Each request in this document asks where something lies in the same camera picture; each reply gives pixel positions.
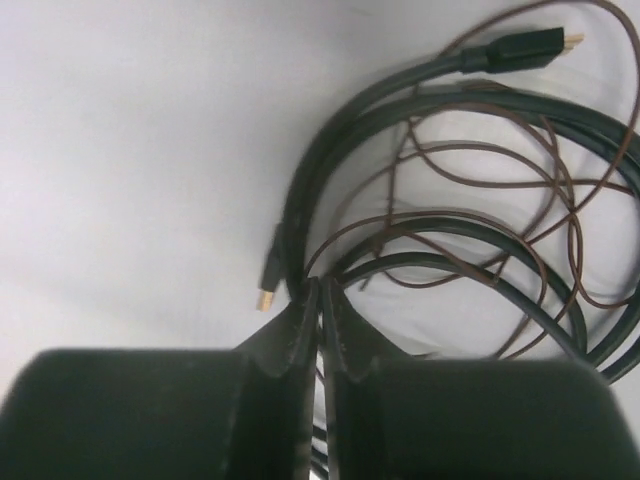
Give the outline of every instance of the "black plug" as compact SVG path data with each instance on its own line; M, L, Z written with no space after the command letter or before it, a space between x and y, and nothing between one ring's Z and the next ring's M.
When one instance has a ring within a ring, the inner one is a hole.
M280 258L280 224L276 227L275 234L273 235L273 242L262 270L262 278L260 279L260 300L258 301L258 310L266 312L271 308L273 303L273 296L278 284L283 277L282 261Z
M463 50L461 71L506 73L544 68L582 40L583 35L565 36L562 27L506 35L488 45Z

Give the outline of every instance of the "gold connector tip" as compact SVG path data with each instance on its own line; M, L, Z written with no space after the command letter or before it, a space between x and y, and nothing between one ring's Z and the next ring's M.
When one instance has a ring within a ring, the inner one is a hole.
M273 292L260 291L260 300L258 301L258 310L268 312L273 303Z
M564 50L562 51L562 53L563 54L569 53L571 50L573 50L578 45L580 45L583 41L584 41L584 35L582 33L579 33L577 35L567 35L566 37L564 37Z

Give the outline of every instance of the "white surface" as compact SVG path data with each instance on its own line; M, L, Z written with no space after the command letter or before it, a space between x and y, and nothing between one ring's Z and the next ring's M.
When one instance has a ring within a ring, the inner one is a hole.
M246 338L272 316L255 311L263 254L293 169L322 122L373 79L511 4L1 2L0 395L50 347L210 348ZM640 24L637 2L619 4ZM584 6L554 7L510 24L529 25L565 25L588 37L546 71L501 81L626 117L634 66L611 18ZM449 115L425 135L531 149L512 131ZM322 212L384 164L388 140L357 152ZM574 170L602 171L602 162L574 150L563 150ZM438 159L482 177L528 175L484 156ZM404 167L401 186L405 205L474 205L515 225L543 198L461 190L418 165ZM366 198L371 203L360 202L350 218L379 211L384 191ZM627 258L637 250L636 208L605 194L584 218L587 285L617 292L628 280L620 271L634 268ZM325 231L319 222L313 241ZM552 263L562 264L563 242L555 237L541 248ZM530 282L515 266L509 273L525 287ZM376 279L353 298L414 350L429 343L445 353L486 352L518 318L494 293L465 281L407 293ZM273 313L285 303L282 291ZM601 318L586 313L594 323ZM614 389L640 438L640 369Z

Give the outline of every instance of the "usb connector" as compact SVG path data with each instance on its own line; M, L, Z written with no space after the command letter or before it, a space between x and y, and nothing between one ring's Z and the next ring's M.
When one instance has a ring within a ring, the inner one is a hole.
M583 35L565 36L564 28L506 35L488 45L463 50L461 71L507 73L544 68L583 40Z
M262 278L260 279L260 299L258 301L258 310L267 312L273 303L273 297L280 280L283 278L282 261L280 252L280 225L276 227L273 235L273 242L262 270Z

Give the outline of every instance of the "black cable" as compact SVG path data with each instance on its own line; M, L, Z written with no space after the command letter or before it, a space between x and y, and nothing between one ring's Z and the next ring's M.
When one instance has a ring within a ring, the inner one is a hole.
M498 247L503 252L508 253L510 256L520 260L534 273L538 275L540 274L538 264L536 263L532 255L522 247L522 245L520 245L514 239L509 238L507 235L492 228L485 227L484 225L479 225L457 218L430 217L417 218L406 222L400 222L395 224L394 227L396 228L394 228L394 230L390 232L390 235L385 238L386 241L401 237L403 235L403 232L439 232L473 238L475 240L480 240L482 242L486 242L490 245ZM335 276L338 282L341 283L345 288L351 286L355 281L353 279L353 276L356 275L356 273L354 273L354 270L348 271L349 268L351 268L364 256L369 255L372 251L372 245L375 245L375 242L377 242L378 240L378 237L374 235L352 247L334 264L329 274ZM380 268L381 265L382 262L380 262L379 265L375 263L369 264L369 270L365 272L366 275L370 276L373 273L373 270ZM567 286L564 280L562 280L560 275L558 275L556 271L553 270L553 268L551 268L547 264L545 264L544 267L547 273L547 281L549 282L549 286L553 291L556 292L561 300L566 302L571 296L571 289ZM587 327L585 324L582 309L580 308L580 305L578 305L578 303L574 302L567 313L571 322L572 333L576 348L581 352L586 353Z
M530 6L516 8L472 30L461 37L461 41L501 19L553 3L562 2L540 0ZM630 20L618 7L604 0L572 0L571 3L596 4L616 16L629 34L636 62L640 62L640 39ZM393 94L451 73L479 71L496 73L544 67L565 47L561 29L552 29L503 37L487 46L468 48L459 54L451 55L447 51L446 56L404 70L376 83L342 107L314 138L294 174L282 219L276 229L273 245L265 263L261 280L261 289L265 293L262 306L268 308L273 292L281 279L286 281L292 298L301 295L305 280L309 229L316 204L331 175L351 152L367 139L408 118L425 117L451 106L455 106L457 110L474 111L478 104L485 104L518 114L536 127L544 128L543 119L546 119L556 134L586 148L615 166L636 198L640 198L640 138L632 134L631 127L588 107L513 90L461 90L449 93L419 91L410 98L391 100L381 104ZM632 123L637 119L640 108L638 102L639 99L636 98ZM483 113L491 114L492 112L487 110ZM499 247L509 255L518 258L534 272L540 273L538 264L522 245L488 227L452 218L423 218L402 223L398 232L403 230L415 233L443 231L475 238ZM358 279L369 278L375 272L401 266L424 266L466 276L470 276L466 270L471 270L475 274L470 278L476 280L484 278L487 280L486 283L493 282L492 286L498 293L533 318L565 352L574 358L586 359L594 367L601 365L617 352L640 322L640 285L638 285L613 329L595 347L587 348L584 315L577 303L573 303L567 311L572 327L573 337L571 337L542 308L508 282L495 279L491 272L470 264L466 264L466 268L461 269L460 265L445 256L409 252L376 258L352 268L358 260L371 252L373 241L375 239L371 238L356 245L331 269L330 274L342 281L345 288ZM545 269L549 286L560 299L567 300L571 295L571 289L548 265L545 265ZM601 373L608 381L614 382L638 363L640 363L640 340L637 340ZM327 459L324 454L319 455L319 453L321 452L314 447L312 467L320 472L319 475L322 478L328 478L325 469Z
M545 117L557 134L605 161L614 160L626 127L601 112L561 99L518 91L461 90L437 94L419 92L410 98L375 106L385 96L419 81L470 70L471 67L465 63L469 62L469 55L465 52L393 75L365 90L332 117L312 142L296 170L274 243L279 247L272 250L279 257L280 269L263 278L263 289L274 291L284 274L292 297L300 293L304 280L305 246L313 212L331 174L364 141L407 118L427 116L448 105L455 105L459 110L464 110L465 105L472 110L471 106L478 103L495 105L521 115L537 127L543 127L541 117ZM637 135L633 136L618 171L636 197L640 197L640 138ZM534 319L540 325L545 323L540 318ZM639 321L640 289L636 289L612 331L589 351L591 363L597 366L609 358ZM613 382L639 362L640 340L603 374Z

